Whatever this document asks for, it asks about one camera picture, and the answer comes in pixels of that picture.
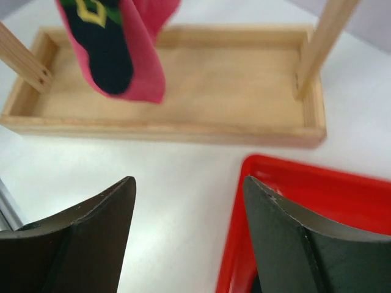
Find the table surface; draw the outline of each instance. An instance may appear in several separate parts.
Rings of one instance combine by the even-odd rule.
[[[316,23],[283,0],[183,0],[172,23]],[[26,45],[62,25],[53,0],[4,24]],[[16,74],[0,64],[0,107]],[[242,160],[270,154],[391,179],[391,57],[343,34],[323,70],[328,138],[315,150],[20,137],[0,128],[0,177],[26,222],[83,201],[127,175],[137,200],[121,292],[214,292]]]

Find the pink felt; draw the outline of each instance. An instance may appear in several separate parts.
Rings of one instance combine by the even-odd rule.
[[[179,3],[180,0],[120,0],[123,31],[133,62],[134,76],[124,93],[109,95],[94,83],[89,69],[88,53],[72,36],[66,14],[59,0],[56,0],[82,75],[90,86],[110,98],[150,103],[161,103],[166,91],[163,68],[154,47],[155,39]]]

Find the wooden base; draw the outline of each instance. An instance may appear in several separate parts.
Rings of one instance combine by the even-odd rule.
[[[308,26],[168,27],[156,44],[162,104],[109,99],[81,75],[67,33],[42,28],[33,54],[53,75],[40,94],[18,78],[0,124],[21,134],[316,147],[326,136],[320,78],[294,99]]]

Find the wooden rod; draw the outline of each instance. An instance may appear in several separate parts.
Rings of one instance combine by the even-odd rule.
[[[313,78],[319,74],[327,55],[359,3],[360,0],[328,0],[326,3],[317,28],[309,43],[304,46],[296,68],[294,95],[297,99],[306,96]]]
[[[52,75],[0,22],[0,59],[40,93],[50,90]]]

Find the gray metal bar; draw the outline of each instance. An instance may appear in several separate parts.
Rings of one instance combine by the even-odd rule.
[[[15,231],[23,223],[10,204],[11,194],[0,179],[0,230]]]

